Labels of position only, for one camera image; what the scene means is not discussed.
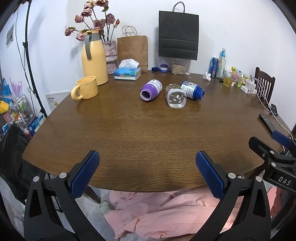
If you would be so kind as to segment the purple supplement bottle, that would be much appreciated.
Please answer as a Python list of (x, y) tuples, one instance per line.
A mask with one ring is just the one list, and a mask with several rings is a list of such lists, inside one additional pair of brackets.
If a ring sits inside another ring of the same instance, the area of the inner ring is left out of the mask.
[(163, 86), (159, 80), (152, 79), (146, 83), (141, 91), (140, 97), (143, 101), (153, 101), (161, 93)]

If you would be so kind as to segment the black smartphone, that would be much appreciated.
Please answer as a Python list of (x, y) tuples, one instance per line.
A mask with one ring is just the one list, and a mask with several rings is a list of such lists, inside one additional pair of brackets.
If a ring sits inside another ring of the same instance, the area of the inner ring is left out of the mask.
[(266, 114), (263, 114), (263, 113), (260, 113), (258, 116), (259, 116), (259, 119), (261, 120), (261, 122), (268, 129), (269, 133), (272, 135), (273, 132), (276, 131), (276, 128), (274, 127), (274, 125), (272, 124), (272, 122), (270, 121), (268, 116)]

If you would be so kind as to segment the small black adapter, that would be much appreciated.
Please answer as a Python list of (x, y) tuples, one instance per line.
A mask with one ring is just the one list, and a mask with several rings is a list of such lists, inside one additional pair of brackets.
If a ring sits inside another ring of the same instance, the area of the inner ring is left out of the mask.
[(271, 104), (271, 111), (274, 116), (278, 116), (278, 111), (275, 104)]

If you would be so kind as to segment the pink quilted jacket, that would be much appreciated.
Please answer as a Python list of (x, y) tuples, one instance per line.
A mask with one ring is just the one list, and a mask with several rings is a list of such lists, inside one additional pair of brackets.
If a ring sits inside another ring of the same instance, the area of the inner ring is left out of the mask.
[(142, 238), (169, 238), (198, 232), (219, 203), (208, 186), (173, 192), (111, 191), (114, 210), (103, 209), (115, 238), (135, 233)]

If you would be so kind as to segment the green slipper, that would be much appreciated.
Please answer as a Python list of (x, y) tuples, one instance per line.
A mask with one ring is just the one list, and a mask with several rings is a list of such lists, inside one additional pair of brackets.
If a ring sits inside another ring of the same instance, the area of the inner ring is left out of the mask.
[(116, 208), (109, 203), (107, 200), (102, 200), (100, 202), (100, 212), (103, 216), (105, 216), (107, 214), (107, 212), (111, 211), (111, 210), (115, 210)]

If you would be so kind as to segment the dark wooden chair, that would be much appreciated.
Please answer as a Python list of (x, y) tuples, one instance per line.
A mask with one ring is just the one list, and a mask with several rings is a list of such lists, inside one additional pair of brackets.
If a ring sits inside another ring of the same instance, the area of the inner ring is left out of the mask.
[(256, 67), (254, 79), (259, 98), (269, 104), (275, 85), (275, 77), (271, 77), (264, 71), (260, 70), (259, 67)]

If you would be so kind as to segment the white charger hub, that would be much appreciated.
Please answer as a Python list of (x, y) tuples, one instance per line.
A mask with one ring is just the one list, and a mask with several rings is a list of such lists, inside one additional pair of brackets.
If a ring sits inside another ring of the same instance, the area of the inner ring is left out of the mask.
[(256, 94), (256, 84), (254, 80), (247, 80), (245, 85), (242, 85), (240, 89), (246, 94)]

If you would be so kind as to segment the colourful snack bags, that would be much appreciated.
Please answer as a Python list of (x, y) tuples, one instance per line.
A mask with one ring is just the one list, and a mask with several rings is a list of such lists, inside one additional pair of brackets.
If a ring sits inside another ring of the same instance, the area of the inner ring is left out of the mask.
[(231, 67), (231, 78), (234, 85), (238, 88), (246, 84), (246, 81), (249, 79), (249, 76), (243, 73), (236, 67)]

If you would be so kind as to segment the glass of yellow liquid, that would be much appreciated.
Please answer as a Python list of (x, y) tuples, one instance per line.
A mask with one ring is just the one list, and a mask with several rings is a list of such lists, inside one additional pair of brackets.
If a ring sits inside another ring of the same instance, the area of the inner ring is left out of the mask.
[(232, 82), (233, 82), (233, 79), (231, 76), (231, 72), (225, 71), (224, 78), (223, 78), (223, 85), (225, 85), (226, 87), (231, 87)]

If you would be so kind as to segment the clear glass bottle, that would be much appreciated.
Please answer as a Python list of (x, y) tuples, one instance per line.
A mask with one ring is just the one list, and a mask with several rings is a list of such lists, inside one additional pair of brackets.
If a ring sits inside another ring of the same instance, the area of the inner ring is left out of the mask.
[(225, 48), (222, 49), (221, 56), (219, 58), (218, 63), (219, 65), (218, 65), (216, 77), (218, 79), (222, 79), (225, 71), (225, 67), (226, 67), (226, 49)]

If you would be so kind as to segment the crumpled white tissue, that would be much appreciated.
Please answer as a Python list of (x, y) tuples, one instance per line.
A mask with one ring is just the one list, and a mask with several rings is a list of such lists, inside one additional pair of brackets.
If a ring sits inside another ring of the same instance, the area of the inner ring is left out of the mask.
[(211, 81), (211, 73), (205, 72), (203, 75), (203, 79), (207, 81)]

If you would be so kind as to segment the blue drink can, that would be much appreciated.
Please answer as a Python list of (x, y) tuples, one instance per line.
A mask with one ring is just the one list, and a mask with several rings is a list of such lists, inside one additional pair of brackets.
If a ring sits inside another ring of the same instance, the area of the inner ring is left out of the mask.
[(218, 69), (218, 58), (212, 57), (209, 64), (208, 74), (211, 74), (211, 77), (216, 77)]

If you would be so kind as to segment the blue supplement bottle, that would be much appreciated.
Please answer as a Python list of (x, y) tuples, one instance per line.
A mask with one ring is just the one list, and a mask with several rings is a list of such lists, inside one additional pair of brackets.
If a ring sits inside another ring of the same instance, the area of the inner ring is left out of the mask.
[(201, 101), (205, 95), (203, 88), (187, 80), (181, 83), (181, 89), (184, 90), (187, 97), (193, 101)]

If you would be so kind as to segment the white box on floor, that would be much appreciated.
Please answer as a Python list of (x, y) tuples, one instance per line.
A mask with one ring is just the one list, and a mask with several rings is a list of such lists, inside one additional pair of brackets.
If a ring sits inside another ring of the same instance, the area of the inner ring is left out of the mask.
[(50, 107), (50, 110), (53, 111), (69, 94), (70, 91), (46, 94), (45, 97)]

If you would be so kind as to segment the clear glass jar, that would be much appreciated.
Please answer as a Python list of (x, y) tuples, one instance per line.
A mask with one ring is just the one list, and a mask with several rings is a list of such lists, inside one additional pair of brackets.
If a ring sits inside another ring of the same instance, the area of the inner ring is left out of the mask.
[(166, 100), (170, 108), (180, 109), (186, 104), (187, 94), (180, 85), (171, 83), (166, 87)]

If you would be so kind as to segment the clear oat container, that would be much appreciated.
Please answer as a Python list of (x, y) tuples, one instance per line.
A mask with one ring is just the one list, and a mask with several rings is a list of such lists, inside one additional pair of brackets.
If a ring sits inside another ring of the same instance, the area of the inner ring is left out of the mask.
[(173, 59), (171, 62), (171, 73), (174, 75), (185, 75), (187, 70), (187, 60)]

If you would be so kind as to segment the yellow ceramic mug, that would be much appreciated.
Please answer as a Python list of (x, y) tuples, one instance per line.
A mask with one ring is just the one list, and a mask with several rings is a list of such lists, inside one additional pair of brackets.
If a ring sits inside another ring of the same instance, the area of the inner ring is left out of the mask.
[(98, 93), (96, 77), (87, 76), (76, 82), (76, 86), (71, 91), (71, 98), (73, 100), (91, 99)]

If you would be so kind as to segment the small purple white jar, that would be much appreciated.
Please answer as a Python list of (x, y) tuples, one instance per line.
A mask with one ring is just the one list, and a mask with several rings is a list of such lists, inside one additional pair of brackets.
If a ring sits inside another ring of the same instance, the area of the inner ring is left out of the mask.
[(169, 70), (169, 68), (168, 68), (168, 65), (166, 65), (166, 64), (161, 64), (159, 67), (159, 71), (162, 73), (166, 73), (166, 72), (168, 72), (168, 70)]

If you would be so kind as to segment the black paper bag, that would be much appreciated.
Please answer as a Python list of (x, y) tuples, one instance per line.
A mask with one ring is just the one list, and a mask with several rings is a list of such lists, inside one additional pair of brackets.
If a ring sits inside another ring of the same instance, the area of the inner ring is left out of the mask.
[(199, 16), (172, 11), (159, 12), (159, 56), (197, 60), (199, 46)]

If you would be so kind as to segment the yellow thermos jug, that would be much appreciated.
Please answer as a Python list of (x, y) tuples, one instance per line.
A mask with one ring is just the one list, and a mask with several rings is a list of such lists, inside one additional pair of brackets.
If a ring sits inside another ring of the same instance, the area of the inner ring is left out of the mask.
[(85, 77), (96, 77), (98, 86), (109, 81), (106, 54), (102, 41), (100, 40), (99, 30), (91, 30), (85, 33), (84, 44), (81, 51), (81, 61)]

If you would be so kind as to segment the blue tissue box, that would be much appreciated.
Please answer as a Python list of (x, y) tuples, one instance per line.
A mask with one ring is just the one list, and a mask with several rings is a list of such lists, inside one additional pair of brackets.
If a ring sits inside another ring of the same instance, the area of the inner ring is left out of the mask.
[(114, 71), (114, 79), (137, 81), (142, 75), (139, 63), (134, 59), (122, 60), (119, 68)]

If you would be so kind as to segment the pink vase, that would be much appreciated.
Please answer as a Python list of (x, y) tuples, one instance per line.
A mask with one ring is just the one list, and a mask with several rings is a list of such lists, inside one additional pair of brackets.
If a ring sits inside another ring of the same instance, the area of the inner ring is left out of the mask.
[(117, 69), (117, 45), (116, 41), (103, 42), (103, 47), (106, 55), (107, 73), (111, 75)]

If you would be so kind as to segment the brown paper bag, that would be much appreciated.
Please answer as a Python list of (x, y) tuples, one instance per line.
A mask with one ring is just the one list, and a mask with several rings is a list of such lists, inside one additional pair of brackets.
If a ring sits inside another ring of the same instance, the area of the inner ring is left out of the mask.
[(134, 59), (139, 63), (142, 72), (148, 69), (148, 37), (138, 35), (134, 26), (124, 25), (121, 28), (122, 37), (117, 38), (118, 60)]

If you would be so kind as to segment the dried pink roses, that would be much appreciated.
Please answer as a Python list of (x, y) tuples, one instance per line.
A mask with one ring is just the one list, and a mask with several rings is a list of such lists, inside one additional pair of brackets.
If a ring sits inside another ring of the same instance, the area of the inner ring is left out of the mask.
[[(102, 19), (97, 17), (94, 10), (96, 7), (102, 8), (101, 12), (104, 13)], [(120, 24), (120, 20), (116, 19), (112, 13), (108, 13), (108, 10), (109, 1), (86, 1), (81, 13), (74, 18), (74, 22), (76, 24), (84, 24), (84, 28), (65, 27), (64, 35), (68, 37), (76, 34), (76, 40), (83, 42), (88, 33), (98, 31), (101, 42), (111, 42), (114, 30)]]

